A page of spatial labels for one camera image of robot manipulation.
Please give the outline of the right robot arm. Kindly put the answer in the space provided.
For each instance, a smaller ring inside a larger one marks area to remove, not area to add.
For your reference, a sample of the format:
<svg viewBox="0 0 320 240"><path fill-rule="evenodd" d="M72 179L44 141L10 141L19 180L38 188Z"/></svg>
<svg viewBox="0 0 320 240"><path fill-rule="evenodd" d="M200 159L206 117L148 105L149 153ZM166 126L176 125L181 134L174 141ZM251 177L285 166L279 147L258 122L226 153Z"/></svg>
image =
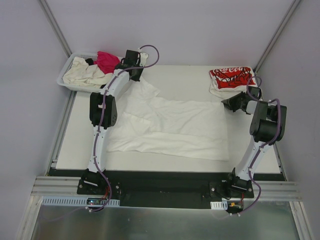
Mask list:
<svg viewBox="0 0 320 240"><path fill-rule="evenodd" d="M284 136L287 107L281 105L277 98L263 101L261 97L262 90L259 87L248 86L246 92L221 101L232 112L242 110L253 115L249 128L251 138L243 158L229 173L227 180L216 187L215 193L218 194L220 190L223 198L253 196L250 191L258 164L271 146Z"/></svg>

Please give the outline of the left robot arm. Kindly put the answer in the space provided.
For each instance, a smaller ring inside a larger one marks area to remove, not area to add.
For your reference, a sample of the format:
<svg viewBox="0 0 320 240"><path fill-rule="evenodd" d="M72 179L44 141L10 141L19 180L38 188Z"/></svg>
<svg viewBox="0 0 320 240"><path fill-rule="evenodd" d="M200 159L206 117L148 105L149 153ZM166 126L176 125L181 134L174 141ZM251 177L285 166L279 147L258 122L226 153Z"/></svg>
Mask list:
<svg viewBox="0 0 320 240"><path fill-rule="evenodd" d="M90 95L89 120L93 126L93 144L87 169L78 182L78 194L103 195L109 192L103 172L106 169L108 137L118 118L116 99L127 91L133 81L140 80L148 57L141 49L127 50L125 57L116 65L110 82Z"/></svg>

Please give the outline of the plain white t-shirt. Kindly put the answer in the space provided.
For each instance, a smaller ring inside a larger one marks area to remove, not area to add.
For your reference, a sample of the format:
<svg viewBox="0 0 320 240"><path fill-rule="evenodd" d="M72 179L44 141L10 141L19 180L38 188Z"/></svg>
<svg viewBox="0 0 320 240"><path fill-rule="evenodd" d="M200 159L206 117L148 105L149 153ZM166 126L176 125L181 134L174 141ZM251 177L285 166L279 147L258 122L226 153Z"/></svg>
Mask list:
<svg viewBox="0 0 320 240"><path fill-rule="evenodd" d="M142 79L120 97L107 152L229 160L227 123L221 103L168 100L159 93Z"/></svg>

